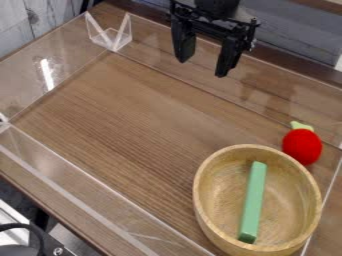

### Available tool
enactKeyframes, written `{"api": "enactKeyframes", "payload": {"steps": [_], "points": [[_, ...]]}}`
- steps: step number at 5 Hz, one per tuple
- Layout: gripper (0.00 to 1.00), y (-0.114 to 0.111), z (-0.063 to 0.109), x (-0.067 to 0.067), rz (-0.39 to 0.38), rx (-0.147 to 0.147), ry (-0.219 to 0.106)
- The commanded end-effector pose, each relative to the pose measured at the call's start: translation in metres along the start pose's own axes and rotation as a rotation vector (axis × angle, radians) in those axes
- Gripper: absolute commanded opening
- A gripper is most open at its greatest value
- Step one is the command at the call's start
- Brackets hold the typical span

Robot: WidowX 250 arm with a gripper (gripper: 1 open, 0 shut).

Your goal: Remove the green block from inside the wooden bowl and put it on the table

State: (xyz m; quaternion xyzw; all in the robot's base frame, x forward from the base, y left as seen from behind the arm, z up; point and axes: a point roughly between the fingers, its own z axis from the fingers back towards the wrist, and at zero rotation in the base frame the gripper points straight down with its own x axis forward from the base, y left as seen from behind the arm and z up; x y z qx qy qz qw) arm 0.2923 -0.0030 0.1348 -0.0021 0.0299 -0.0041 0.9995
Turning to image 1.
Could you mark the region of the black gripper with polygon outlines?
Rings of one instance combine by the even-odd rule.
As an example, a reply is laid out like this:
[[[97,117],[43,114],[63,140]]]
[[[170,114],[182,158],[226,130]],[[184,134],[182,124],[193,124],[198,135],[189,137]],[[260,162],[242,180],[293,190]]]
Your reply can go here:
[[[197,35],[222,40],[216,76],[222,78],[236,68],[244,50],[256,46],[260,20],[241,6],[241,0],[170,0],[174,53],[185,63],[196,53]]]

